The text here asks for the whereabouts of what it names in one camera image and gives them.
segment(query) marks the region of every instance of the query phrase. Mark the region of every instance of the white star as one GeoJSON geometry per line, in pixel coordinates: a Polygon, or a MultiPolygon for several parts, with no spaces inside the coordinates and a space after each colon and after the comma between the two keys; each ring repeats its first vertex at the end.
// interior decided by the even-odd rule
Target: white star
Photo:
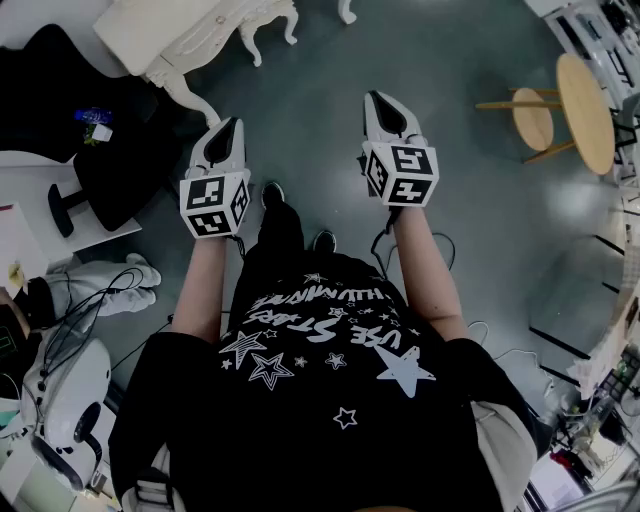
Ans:
{"type": "Polygon", "coordinates": [[[389,368],[378,375],[378,379],[396,380],[398,384],[400,384],[402,391],[404,391],[409,398],[416,396],[418,380],[436,380],[433,374],[418,366],[418,359],[420,358],[419,347],[411,347],[401,357],[392,354],[379,345],[376,345],[374,348],[387,365],[387,368],[389,368]]]}
{"type": "Polygon", "coordinates": [[[305,274],[304,277],[307,278],[305,280],[305,283],[308,283],[309,281],[315,281],[316,283],[319,283],[321,280],[327,280],[324,277],[320,277],[320,274],[305,274]]]}
{"type": "Polygon", "coordinates": [[[244,360],[244,356],[247,355],[249,350],[267,350],[267,347],[258,343],[256,340],[262,334],[262,332],[253,333],[251,336],[245,336],[242,331],[238,331],[238,337],[236,341],[234,341],[231,345],[228,345],[226,348],[223,348],[219,354],[224,352],[235,352],[236,353],[236,370],[240,368],[242,361],[244,360]]]}
{"type": "Polygon", "coordinates": [[[343,316],[348,314],[342,308],[330,308],[330,309],[331,311],[329,312],[329,316],[337,316],[338,318],[342,318],[343,316]]]}
{"type": "Polygon", "coordinates": [[[273,388],[278,381],[278,377],[293,377],[293,373],[287,370],[282,364],[282,356],[284,352],[281,352],[277,356],[273,356],[271,359],[265,359],[259,354],[251,354],[253,360],[258,364],[251,372],[249,380],[262,379],[267,387],[273,391],[273,388]]]}
{"type": "Polygon", "coordinates": [[[338,423],[340,423],[340,427],[342,427],[342,430],[344,430],[349,425],[358,424],[358,422],[354,417],[355,415],[356,415],[355,409],[353,411],[346,411],[342,407],[340,407],[340,412],[338,413],[337,416],[333,417],[333,421],[337,421],[338,423]]]}
{"type": "Polygon", "coordinates": [[[329,353],[329,359],[325,361],[325,363],[333,366],[334,370],[337,370],[341,366],[347,366],[347,363],[344,362],[344,354],[334,354],[333,352],[329,353]]]}

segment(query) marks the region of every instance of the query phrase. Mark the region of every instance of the black chair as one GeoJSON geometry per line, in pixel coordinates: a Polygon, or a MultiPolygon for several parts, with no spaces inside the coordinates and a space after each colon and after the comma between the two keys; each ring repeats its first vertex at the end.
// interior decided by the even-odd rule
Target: black chair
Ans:
{"type": "Polygon", "coordinates": [[[118,229],[155,194],[180,159],[181,145],[163,113],[162,92],[138,77],[108,78],[82,57],[57,25],[41,28],[22,50],[0,48],[0,151],[35,153],[58,162],[76,155],[83,191],[49,204],[63,236],[68,209],[87,200],[102,225],[118,229]],[[78,109],[113,113],[109,142],[84,144],[78,109]]]}

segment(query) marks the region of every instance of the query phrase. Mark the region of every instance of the grey floor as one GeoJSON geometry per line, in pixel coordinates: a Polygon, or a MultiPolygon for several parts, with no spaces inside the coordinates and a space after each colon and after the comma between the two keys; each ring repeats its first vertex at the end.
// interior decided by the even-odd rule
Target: grey floor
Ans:
{"type": "MultiPolygon", "coordinates": [[[[507,98],[508,87],[553,87],[560,45],[520,0],[354,0],[358,20],[351,26],[342,24],[336,4],[299,0],[293,47],[282,37],[284,20],[260,29],[259,69],[234,34],[212,63],[188,75],[191,88],[221,117],[243,119],[256,192],[265,181],[278,180],[308,242],[319,229],[331,229],[341,252],[370,263],[369,247],[387,212],[367,197],[355,161],[362,98],[379,89],[411,108],[438,152],[441,180],[426,212],[432,229],[455,242],[452,273],[465,318],[490,325],[484,346],[492,355],[534,350],[543,364],[563,370],[571,358],[528,326],[586,350],[595,344],[615,300],[600,283],[619,285],[622,266],[590,235],[619,235],[619,195],[574,151],[522,165],[531,151],[510,114],[474,110],[476,102],[507,98]]],[[[563,120],[556,118],[555,125],[556,142],[566,140],[563,120]]],[[[203,120],[187,113],[185,126],[201,130],[203,120]]],[[[260,218],[258,200],[240,233],[248,247],[260,218]]],[[[193,245],[165,191],[138,221],[142,232],[80,255],[117,260],[136,251],[163,275],[154,306],[98,321],[95,333],[114,361],[173,311],[193,245]]],[[[451,247],[440,242],[450,258],[451,247]]],[[[391,245],[385,239],[381,252],[388,254],[391,245]]],[[[228,255],[227,306],[241,270],[234,245],[228,255]]],[[[393,259],[390,273],[400,283],[393,259]]],[[[474,338],[482,335],[482,327],[472,330],[474,338]]],[[[114,373],[118,384],[126,386],[135,362],[130,358],[114,373]]],[[[534,408],[547,407],[547,381],[532,357],[514,353],[500,364],[534,408]]]]}

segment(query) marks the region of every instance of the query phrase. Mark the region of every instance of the round wooden tabletop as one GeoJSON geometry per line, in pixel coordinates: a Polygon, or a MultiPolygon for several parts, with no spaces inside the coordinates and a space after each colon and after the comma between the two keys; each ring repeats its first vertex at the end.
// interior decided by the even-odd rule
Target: round wooden tabletop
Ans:
{"type": "Polygon", "coordinates": [[[615,136],[600,85],[576,55],[562,55],[556,73],[562,108],[580,156],[593,172],[607,174],[613,166],[615,136]]]}
{"type": "MultiPolygon", "coordinates": [[[[533,89],[518,89],[513,101],[532,101],[543,103],[544,99],[533,89]]],[[[513,120],[522,140],[531,149],[544,151],[553,142],[553,119],[548,108],[516,107],[513,120]]]]}

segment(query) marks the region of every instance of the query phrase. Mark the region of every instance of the carved table leg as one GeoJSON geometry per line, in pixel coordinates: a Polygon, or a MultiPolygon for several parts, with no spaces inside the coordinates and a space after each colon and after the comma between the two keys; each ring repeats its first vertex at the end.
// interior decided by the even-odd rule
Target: carved table leg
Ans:
{"type": "Polygon", "coordinates": [[[287,43],[291,45],[296,44],[298,40],[293,35],[293,29],[296,28],[296,23],[298,23],[298,11],[293,3],[287,8],[284,15],[287,17],[287,28],[284,31],[284,38],[287,43]]]}
{"type": "Polygon", "coordinates": [[[244,47],[253,55],[253,65],[260,67],[260,64],[262,64],[262,55],[260,55],[260,51],[253,40],[255,33],[256,29],[254,27],[240,26],[240,37],[242,38],[244,47]]]}
{"type": "Polygon", "coordinates": [[[358,17],[351,12],[351,0],[338,0],[338,14],[347,25],[350,25],[358,19],[358,17]]]}
{"type": "Polygon", "coordinates": [[[164,87],[178,105],[202,112],[207,118],[207,126],[213,128],[220,117],[205,100],[189,90],[184,75],[163,59],[156,59],[145,73],[157,87],[164,87]]]}

